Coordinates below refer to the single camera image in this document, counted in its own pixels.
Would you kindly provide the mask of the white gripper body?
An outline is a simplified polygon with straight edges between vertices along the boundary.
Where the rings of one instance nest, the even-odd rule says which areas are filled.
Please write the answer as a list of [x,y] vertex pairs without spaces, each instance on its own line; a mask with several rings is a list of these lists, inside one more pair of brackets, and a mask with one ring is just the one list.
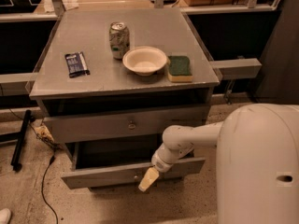
[[166,173],[178,161],[180,155],[180,149],[170,149],[165,144],[161,144],[154,152],[151,163],[160,173]]

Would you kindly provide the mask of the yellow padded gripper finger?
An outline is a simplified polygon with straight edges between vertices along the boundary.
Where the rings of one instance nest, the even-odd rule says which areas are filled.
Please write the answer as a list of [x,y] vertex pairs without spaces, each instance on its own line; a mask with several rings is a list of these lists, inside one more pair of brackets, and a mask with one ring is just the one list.
[[159,171],[155,167],[150,167],[142,178],[138,188],[146,191],[159,177]]

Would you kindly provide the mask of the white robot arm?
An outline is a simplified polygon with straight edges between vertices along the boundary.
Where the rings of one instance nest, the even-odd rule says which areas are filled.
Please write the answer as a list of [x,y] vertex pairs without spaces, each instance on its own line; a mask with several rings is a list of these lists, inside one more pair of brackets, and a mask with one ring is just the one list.
[[218,224],[299,224],[299,105],[244,105],[222,122],[167,127],[139,189],[202,146],[217,148]]

